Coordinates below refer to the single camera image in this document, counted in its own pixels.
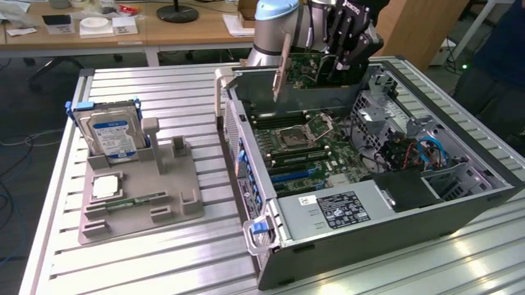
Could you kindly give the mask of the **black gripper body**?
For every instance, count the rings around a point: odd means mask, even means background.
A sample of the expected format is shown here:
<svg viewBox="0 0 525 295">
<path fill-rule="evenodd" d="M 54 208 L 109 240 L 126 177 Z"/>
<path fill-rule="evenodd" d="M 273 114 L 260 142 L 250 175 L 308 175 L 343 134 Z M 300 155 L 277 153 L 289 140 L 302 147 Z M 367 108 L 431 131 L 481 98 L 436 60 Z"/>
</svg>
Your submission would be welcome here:
<svg viewBox="0 0 525 295">
<path fill-rule="evenodd" d="M 369 25 L 377 26 L 380 12 L 388 6 L 388 0 L 337 1 L 337 10 L 344 11 L 344 18 L 351 19 L 349 33 L 364 33 Z"/>
</svg>

